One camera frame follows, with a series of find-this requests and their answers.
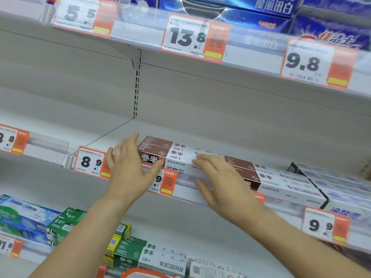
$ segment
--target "left hand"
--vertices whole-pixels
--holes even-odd
[[[159,160],[149,172],[143,171],[137,149],[138,136],[135,133],[130,139],[119,142],[115,149],[110,147],[106,158],[112,172],[106,195],[119,201],[129,201],[130,204],[148,190],[164,164],[164,161]]]

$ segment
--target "right hand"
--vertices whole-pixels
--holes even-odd
[[[265,207],[255,198],[246,181],[227,163],[215,155],[198,154],[193,163],[203,169],[211,181],[210,189],[200,180],[196,186],[209,206],[241,229],[250,229]]]

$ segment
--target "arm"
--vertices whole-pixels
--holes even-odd
[[[296,278],[370,278],[370,272],[288,224],[256,199],[242,177],[223,158],[197,155],[193,163],[211,180],[197,181],[201,194],[217,213],[250,234]]]
[[[30,278],[92,278],[120,221],[132,204],[151,186],[163,162],[156,162],[148,173],[142,169],[137,150],[138,134],[109,148],[107,163],[112,171],[106,194],[88,210]]]

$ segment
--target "hand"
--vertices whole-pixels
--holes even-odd
[[[249,229],[265,208],[256,200],[246,181],[220,156],[198,154],[193,163],[203,169],[211,181],[212,189],[196,181],[209,206],[241,229]]]
[[[107,165],[112,175],[106,195],[122,202],[129,201],[130,205],[148,190],[164,164],[159,160],[149,172],[143,171],[137,149],[138,136],[138,133],[133,134],[130,139],[119,142],[115,149],[110,147],[107,152]]]

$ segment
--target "white price label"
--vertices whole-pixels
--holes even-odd
[[[100,177],[104,157],[105,155],[103,152],[81,147],[77,155],[74,169],[77,172]]]
[[[309,207],[305,209],[302,226],[304,233],[333,242],[334,226],[334,214]]]
[[[142,163],[142,167],[145,171],[149,171],[152,166]],[[161,169],[160,173],[155,177],[155,180],[153,181],[151,187],[148,188],[148,191],[161,194],[160,188],[161,188],[161,183],[164,178],[164,175],[165,175],[165,171],[164,169]]]
[[[58,0],[53,24],[91,32],[99,0]]]
[[[16,141],[17,134],[18,131],[15,129],[0,126],[0,149],[11,152],[14,142]]]
[[[14,247],[15,239],[0,235],[0,253],[10,255]]]
[[[169,18],[161,48],[204,58],[203,51],[209,28],[210,23],[207,21],[172,15]]]
[[[327,86],[334,53],[332,46],[292,39],[288,43],[280,75]]]

